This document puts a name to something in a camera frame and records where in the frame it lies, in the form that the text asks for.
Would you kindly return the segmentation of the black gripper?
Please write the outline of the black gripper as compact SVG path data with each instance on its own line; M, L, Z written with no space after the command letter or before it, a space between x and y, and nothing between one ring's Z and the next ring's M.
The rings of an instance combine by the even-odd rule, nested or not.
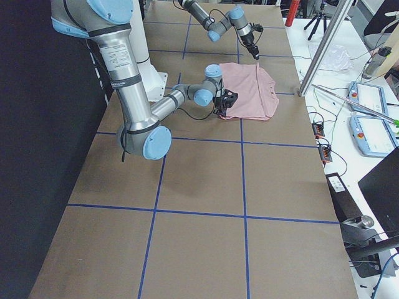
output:
M231 108L237 99L238 99L238 93L225 89L222 95L214 98L213 100L214 103L213 114L219 116L226 116L227 109Z
M248 23L239 30L239 36L244 47L256 59L259 60L259 48L256 45L257 41L254 40L253 32L263 32L263 26L260 24Z

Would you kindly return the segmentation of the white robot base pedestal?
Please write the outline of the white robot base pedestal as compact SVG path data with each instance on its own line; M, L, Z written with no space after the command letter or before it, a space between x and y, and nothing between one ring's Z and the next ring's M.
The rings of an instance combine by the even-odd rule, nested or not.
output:
M133 14L130 19L130 25L132 28L129 35L130 44L148 100L150 102L158 102L164 96L168 74L158 72L151 63L138 0L133 0Z

